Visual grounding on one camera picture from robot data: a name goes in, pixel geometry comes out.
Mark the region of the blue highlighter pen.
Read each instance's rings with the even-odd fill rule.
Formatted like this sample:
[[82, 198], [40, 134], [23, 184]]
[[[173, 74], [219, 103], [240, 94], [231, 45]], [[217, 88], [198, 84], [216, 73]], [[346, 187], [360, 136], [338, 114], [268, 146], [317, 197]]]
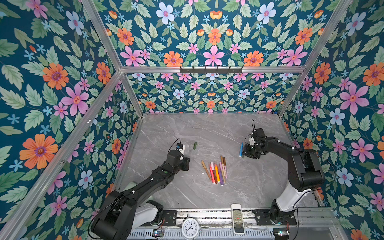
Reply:
[[239, 150], [239, 157], [241, 158], [243, 156], [243, 150], [244, 150], [244, 143], [241, 142], [240, 150]]

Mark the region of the orange highlighter pen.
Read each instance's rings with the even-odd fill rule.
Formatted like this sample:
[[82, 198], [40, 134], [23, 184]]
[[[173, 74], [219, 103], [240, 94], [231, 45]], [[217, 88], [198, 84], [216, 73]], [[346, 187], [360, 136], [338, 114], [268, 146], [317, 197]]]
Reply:
[[216, 180], [217, 180], [217, 183], [219, 184], [220, 183], [220, 175], [219, 175], [219, 170], [218, 170], [217, 164], [214, 164], [214, 167], [215, 167]]

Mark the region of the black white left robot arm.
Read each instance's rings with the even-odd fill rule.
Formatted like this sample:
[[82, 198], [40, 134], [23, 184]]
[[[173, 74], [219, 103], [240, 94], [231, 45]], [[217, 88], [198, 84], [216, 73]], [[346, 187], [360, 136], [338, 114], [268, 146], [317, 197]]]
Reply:
[[154, 193], [170, 184], [180, 171], [188, 171], [191, 159], [179, 150], [171, 150], [167, 160], [136, 186], [122, 191], [112, 191], [89, 226], [96, 240], [125, 240], [131, 231], [143, 224], [162, 220], [163, 206], [146, 203]]

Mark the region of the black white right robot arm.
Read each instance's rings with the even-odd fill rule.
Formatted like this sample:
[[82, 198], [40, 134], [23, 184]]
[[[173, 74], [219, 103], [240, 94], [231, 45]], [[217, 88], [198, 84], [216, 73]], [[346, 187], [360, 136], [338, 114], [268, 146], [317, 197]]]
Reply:
[[275, 225], [288, 221], [301, 200], [324, 184], [325, 175], [318, 154], [268, 137], [261, 128], [254, 129], [245, 141], [242, 156], [256, 160], [272, 153], [287, 162], [288, 182], [282, 194], [273, 200], [269, 219]]

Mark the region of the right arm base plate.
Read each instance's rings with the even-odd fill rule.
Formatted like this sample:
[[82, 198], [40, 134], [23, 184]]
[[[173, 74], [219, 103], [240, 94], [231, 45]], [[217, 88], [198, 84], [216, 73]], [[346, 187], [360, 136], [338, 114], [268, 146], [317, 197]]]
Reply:
[[255, 214], [256, 222], [259, 226], [266, 225], [290, 225], [296, 226], [297, 220], [295, 218], [295, 211], [291, 212], [281, 212], [278, 209], [261, 209], [261, 210], [252, 210], [252, 213]]

